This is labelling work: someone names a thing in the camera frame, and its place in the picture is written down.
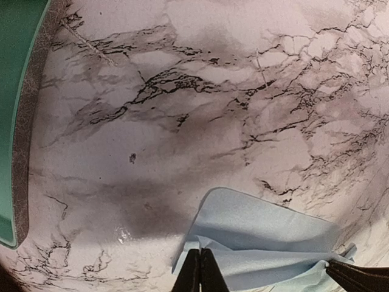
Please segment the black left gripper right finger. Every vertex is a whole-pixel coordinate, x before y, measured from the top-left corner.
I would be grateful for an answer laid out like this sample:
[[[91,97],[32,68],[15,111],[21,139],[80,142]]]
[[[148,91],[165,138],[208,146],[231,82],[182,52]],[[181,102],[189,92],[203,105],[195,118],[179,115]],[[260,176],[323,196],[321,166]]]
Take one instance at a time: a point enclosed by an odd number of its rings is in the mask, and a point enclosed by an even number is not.
[[[200,267],[202,292],[229,292],[211,249],[201,249]]]

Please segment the light blue cleaning cloth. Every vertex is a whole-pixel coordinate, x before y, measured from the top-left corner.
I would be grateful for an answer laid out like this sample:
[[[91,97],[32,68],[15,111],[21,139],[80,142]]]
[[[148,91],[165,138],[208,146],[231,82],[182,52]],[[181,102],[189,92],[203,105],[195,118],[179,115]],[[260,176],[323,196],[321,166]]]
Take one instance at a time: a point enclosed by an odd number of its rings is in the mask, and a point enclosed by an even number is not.
[[[218,187],[202,199],[173,263],[179,274],[191,249],[210,249],[230,291],[331,291],[331,260],[354,263],[357,248],[334,246],[339,227],[329,221]]]

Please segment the grey marbled glasses case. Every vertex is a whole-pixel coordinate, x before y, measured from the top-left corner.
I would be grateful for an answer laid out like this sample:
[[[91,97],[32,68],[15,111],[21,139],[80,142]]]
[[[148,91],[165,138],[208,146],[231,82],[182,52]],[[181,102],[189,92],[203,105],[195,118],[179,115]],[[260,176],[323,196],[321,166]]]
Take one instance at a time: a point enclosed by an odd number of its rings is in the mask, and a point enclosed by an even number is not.
[[[1,1],[1,245],[29,231],[29,156],[38,93],[69,1]]]

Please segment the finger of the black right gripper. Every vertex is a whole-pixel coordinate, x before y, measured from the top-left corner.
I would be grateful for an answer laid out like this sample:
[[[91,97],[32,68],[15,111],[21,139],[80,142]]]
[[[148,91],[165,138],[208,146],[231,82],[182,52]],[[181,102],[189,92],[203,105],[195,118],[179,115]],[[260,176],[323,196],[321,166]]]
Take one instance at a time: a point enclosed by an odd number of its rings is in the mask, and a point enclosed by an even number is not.
[[[332,260],[326,273],[348,292],[388,292],[388,268],[365,268]]]

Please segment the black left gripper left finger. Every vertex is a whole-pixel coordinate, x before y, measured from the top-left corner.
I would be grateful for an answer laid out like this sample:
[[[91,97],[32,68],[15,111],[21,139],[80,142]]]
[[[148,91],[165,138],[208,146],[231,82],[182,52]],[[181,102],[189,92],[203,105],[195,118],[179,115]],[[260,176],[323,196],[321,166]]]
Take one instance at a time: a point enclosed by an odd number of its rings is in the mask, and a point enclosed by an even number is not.
[[[200,292],[200,252],[189,250],[172,292]]]

